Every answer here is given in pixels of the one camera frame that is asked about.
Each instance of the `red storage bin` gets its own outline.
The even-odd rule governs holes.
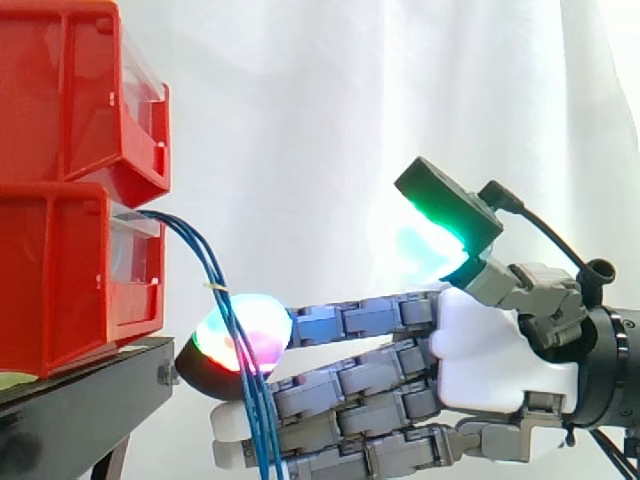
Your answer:
[[[169,91],[107,0],[0,1],[0,182],[98,182],[135,207],[169,190]]]
[[[162,327],[164,229],[90,183],[0,184],[0,372],[47,377]]]

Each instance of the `white backdrop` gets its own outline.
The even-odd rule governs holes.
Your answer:
[[[590,0],[120,3],[172,87],[173,191],[157,207],[201,228],[234,291],[304,305],[404,289],[385,240],[391,183],[421,154],[469,189],[510,186],[584,256],[617,265],[609,303],[640,308],[640,159],[606,35],[640,106],[636,2],[607,0],[604,15]],[[505,222],[504,261],[570,268],[532,228]],[[211,308],[201,285],[171,238],[164,333],[178,348]],[[178,387],[136,430],[124,478],[256,478],[214,468],[213,406]],[[414,478],[614,474],[581,436],[526,467],[472,459]]]

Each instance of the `blue cable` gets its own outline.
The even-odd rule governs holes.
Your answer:
[[[193,227],[191,227],[189,224],[187,224],[185,221],[183,221],[180,218],[177,218],[171,215],[166,215],[166,214],[158,215],[158,212],[155,212],[153,216],[158,219],[167,220],[166,223],[173,230],[175,230],[191,246],[191,248],[196,252],[197,256],[201,259],[201,261],[203,261],[203,264],[205,264],[205,270],[207,270],[210,282],[217,283],[219,285],[225,285],[224,276],[222,274],[222,271],[220,270],[218,262],[215,259],[215,255],[213,254],[213,251],[210,245],[208,244],[208,242],[206,241],[206,239],[204,239],[204,237],[202,237],[202,235],[199,232],[197,232]],[[217,274],[216,272],[208,271],[211,267],[202,258],[203,254],[202,254],[202,250],[199,248],[200,245],[198,245],[197,242],[193,242],[193,238],[191,237],[191,235],[195,236],[200,241],[200,243],[203,244],[205,250],[208,251],[208,253],[210,254],[210,257],[212,257],[212,263],[214,265],[214,268],[217,266],[216,268]],[[262,378],[262,375],[251,375],[246,373],[248,371],[248,368],[246,365],[246,358],[243,358],[242,354],[244,352],[243,352],[242,346],[237,341],[237,336],[238,336],[237,333],[240,334],[240,337],[244,342],[244,344],[248,345],[249,347],[249,357],[252,359],[254,372],[259,372],[259,368],[257,368],[258,362],[255,360],[255,354],[251,349],[251,345],[248,341],[246,333],[242,329],[242,326],[237,321],[237,318],[233,313],[230,299],[228,298],[228,294],[226,292],[220,292],[218,290],[213,290],[213,292],[214,292],[214,297],[216,297],[216,302],[221,310],[223,320],[225,320],[225,324],[227,325],[230,335],[234,340],[234,346],[236,348],[236,352],[241,352],[241,356],[238,359],[238,361],[239,361],[239,364],[241,365],[240,373],[241,373],[241,378],[243,382],[243,390],[245,392],[245,398],[246,398],[245,405],[247,407],[247,416],[249,418],[250,427],[252,429],[251,433],[252,433],[252,437],[254,438],[254,443],[256,446],[256,457],[258,457],[258,464],[260,466],[261,475],[263,476],[263,478],[268,478],[268,465],[270,462],[269,462],[269,456],[268,456],[269,447],[266,444],[266,441],[267,440],[273,441],[274,433],[276,434],[275,438],[277,439],[277,426],[275,424],[275,419],[273,418],[275,414],[273,413],[272,408],[270,410],[267,410],[267,412],[264,412],[264,410],[260,408],[261,402],[260,402],[260,397],[258,397],[259,393],[261,393],[260,396],[263,399],[265,395],[268,396],[268,391],[265,391],[267,387],[266,387],[266,384],[264,383],[264,378]],[[231,322],[227,321],[228,317],[232,317]],[[256,385],[255,383],[256,378],[259,380],[258,385]],[[274,455],[274,460],[281,461],[279,445],[276,445],[275,447],[272,447],[272,448],[274,449],[275,452],[277,452]],[[281,464],[276,464],[276,465],[277,465],[276,473],[278,473],[278,470],[281,470],[282,468],[281,468]]]
[[[195,228],[184,220],[173,215],[155,211],[141,211],[140,213],[150,218],[162,221],[176,232],[199,258],[204,266],[205,273],[207,274],[209,281],[226,287],[222,269],[220,268],[211,246]],[[202,251],[201,247],[206,251],[211,264],[207,262],[205,253]],[[245,407],[247,410],[249,427],[251,429],[251,436],[253,437],[256,449],[260,475],[263,479],[268,479],[269,477],[268,469],[270,458],[268,443],[270,443],[277,478],[278,480],[283,480],[284,474],[282,471],[278,430],[275,421],[276,416],[268,387],[261,375],[259,364],[256,361],[256,356],[251,347],[248,336],[233,312],[229,294],[226,291],[215,289],[212,291],[216,304],[222,314],[223,321],[225,322],[225,326],[234,341],[236,354],[238,356],[240,376],[242,379],[243,391],[245,393]]]
[[[197,241],[195,241],[190,228],[186,225],[186,222],[182,222],[177,218],[170,218],[161,214],[159,212],[142,212],[151,218],[155,218],[157,220],[163,221],[167,224],[172,230],[174,230],[194,251],[196,256],[202,262],[205,272],[207,273],[207,277],[211,283],[221,284],[221,279],[219,275],[213,271],[211,266],[206,261],[204,253],[200,248],[200,245]],[[229,334],[234,340],[234,345],[236,347],[236,353],[239,353],[240,358],[238,359],[239,364],[244,368],[241,368],[241,379],[243,383],[243,390],[245,392],[245,407],[247,410],[247,417],[249,420],[249,427],[251,429],[251,435],[254,438],[255,448],[256,448],[256,457],[258,459],[258,465],[260,468],[260,474],[262,478],[268,478],[268,468],[269,468],[269,457],[268,457],[268,446],[265,443],[265,433],[266,433],[266,425],[263,418],[263,415],[259,409],[259,399],[257,397],[257,389],[258,386],[255,384],[255,379],[253,375],[247,375],[247,367],[246,367],[246,358],[243,356],[242,347],[238,342],[238,330],[242,331],[242,326],[236,321],[229,321],[228,309],[230,304],[228,302],[224,302],[220,295],[216,295],[218,291],[213,290],[214,297],[216,297],[216,302],[221,310],[222,318],[225,321],[225,325],[229,330]]]

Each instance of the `black metal frame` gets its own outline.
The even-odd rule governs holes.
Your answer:
[[[129,434],[172,393],[171,338],[139,340],[99,364],[0,391],[0,478],[117,479]]]

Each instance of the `multicolored light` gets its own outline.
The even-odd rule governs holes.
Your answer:
[[[271,373],[291,338],[292,320],[284,306],[269,295],[238,294],[231,306],[253,347],[262,373]],[[200,322],[193,341],[198,349],[218,365],[239,372],[233,340],[218,307]]]

